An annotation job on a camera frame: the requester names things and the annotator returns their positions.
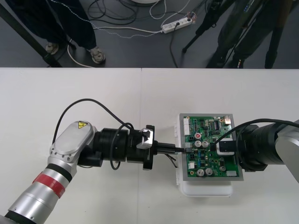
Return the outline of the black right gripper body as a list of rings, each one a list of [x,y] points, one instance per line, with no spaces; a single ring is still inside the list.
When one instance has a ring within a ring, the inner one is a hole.
[[[242,127],[238,133],[237,133],[237,137],[236,137],[236,152],[238,155],[238,159],[239,159],[239,164],[241,166],[242,169],[244,169],[245,172],[256,172],[256,171],[264,171],[267,168],[266,164],[251,164],[251,163],[247,163],[242,155],[242,152],[240,150],[240,143],[239,140],[241,139],[241,135],[242,133],[245,131],[245,129],[248,126],[244,126]]]

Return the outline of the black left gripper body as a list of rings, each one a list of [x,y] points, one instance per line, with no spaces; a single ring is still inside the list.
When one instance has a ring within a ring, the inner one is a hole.
[[[143,170],[152,170],[153,157],[157,154],[155,127],[152,125],[146,125],[146,127],[140,131],[149,131],[150,138],[149,140],[145,140],[142,136],[137,136],[136,134],[129,135],[127,147],[127,162],[140,163],[142,164]]]

